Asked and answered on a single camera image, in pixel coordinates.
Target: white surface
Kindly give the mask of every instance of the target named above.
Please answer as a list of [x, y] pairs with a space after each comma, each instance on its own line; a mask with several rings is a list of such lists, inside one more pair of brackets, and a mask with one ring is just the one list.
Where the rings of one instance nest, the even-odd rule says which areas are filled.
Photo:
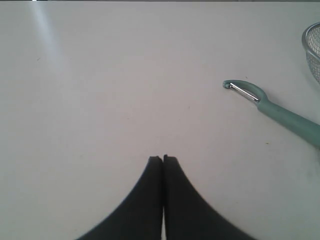
[[0, 2], [0, 239], [71, 240], [178, 157], [259, 240], [318, 240], [320, 154], [222, 81], [320, 123], [319, 3]]

